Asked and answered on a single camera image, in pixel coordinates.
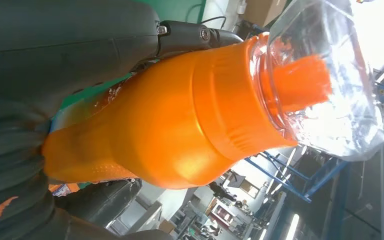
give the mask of cable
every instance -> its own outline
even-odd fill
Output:
[[[189,8],[189,10],[187,11],[186,13],[186,17],[184,18],[184,21],[185,23],[188,23],[188,20],[189,20],[189,15],[191,14],[192,10],[194,10],[196,7],[201,7],[202,6],[202,3],[201,4],[196,4],[196,5],[193,5]]]
[[[200,22],[199,24],[204,24],[204,23],[207,23],[207,22],[216,20],[216,19],[224,19],[224,20],[223,20],[223,23],[221,24],[221,28],[220,28],[220,29],[222,29],[222,28],[225,26],[226,19],[227,19],[225,16],[216,16],[216,17],[212,17],[212,18],[210,18],[210,19],[207,19],[207,20],[205,20],[205,21]]]
[[[362,174],[361,174],[361,186],[360,186],[360,194],[358,195],[358,198],[357,200],[360,200],[362,197],[363,197],[363,183],[364,183],[364,170],[365,170],[365,166],[366,166],[366,161],[363,161],[363,170],[362,170]]]
[[[373,229],[374,231],[376,231],[377,233],[381,233],[381,230],[379,230],[377,227],[373,226],[372,224],[370,224],[368,221],[364,220],[363,218],[359,217],[358,215],[356,215],[353,211],[349,210],[348,208],[344,207],[344,210],[345,212],[347,212],[348,214],[350,214],[351,216],[353,216],[354,218],[360,220],[361,222],[363,222],[364,224],[366,224],[369,228]]]

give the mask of screw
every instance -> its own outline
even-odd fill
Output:
[[[208,41],[210,39],[210,31],[208,31],[207,28],[201,29],[201,31],[199,32],[199,35],[205,41]]]

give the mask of window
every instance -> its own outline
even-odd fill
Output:
[[[253,199],[255,199],[257,197],[257,194],[260,191],[259,188],[257,188],[256,186],[252,185],[246,179],[243,180],[242,184],[240,185],[240,189],[242,189],[244,192],[246,192],[248,195],[250,195]]]
[[[221,180],[226,180],[229,177],[229,171],[225,172],[223,175],[220,176]]]

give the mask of wall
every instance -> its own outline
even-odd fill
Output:
[[[193,194],[200,199],[195,207],[204,213],[213,200],[214,192],[208,186],[201,186]]]
[[[243,18],[260,27],[265,27],[278,15],[285,7],[286,0],[247,0],[245,14]]]
[[[160,202],[162,204],[161,216],[171,219],[182,206],[187,191],[187,189],[165,189],[142,181],[142,188],[137,197],[148,206],[154,204],[155,201]]]
[[[205,0],[135,0],[149,4],[161,21],[201,22]]]
[[[202,20],[208,20],[214,17],[224,16],[228,8],[229,0],[207,0],[205,3]],[[209,28],[220,29],[223,19],[215,19],[205,23]]]
[[[364,2],[351,1],[353,20],[358,35],[358,43],[370,67],[384,68],[384,0]]]
[[[123,214],[118,217],[118,221],[113,223],[113,227],[117,229],[120,234],[125,235],[136,223],[136,221],[139,220],[146,212],[147,210],[137,201],[132,201]]]

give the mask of person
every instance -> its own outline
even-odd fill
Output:
[[[208,232],[217,237],[222,233],[222,229],[220,227],[209,226]]]
[[[234,206],[235,207],[238,207],[238,208],[242,208],[243,206],[244,206],[244,204],[241,202],[241,201],[236,201],[235,203],[234,203]]]
[[[185,234],[183,236],[183,240],[197,240],[197,239],[189,234]]]
[[[208,184],[209,188],[214,192],[214,197],[225,198],[232,202],[236,202],[237,195],[231,195],[227,192],[227,190],[221,185],[217,184],[217,182],[213,181]]]

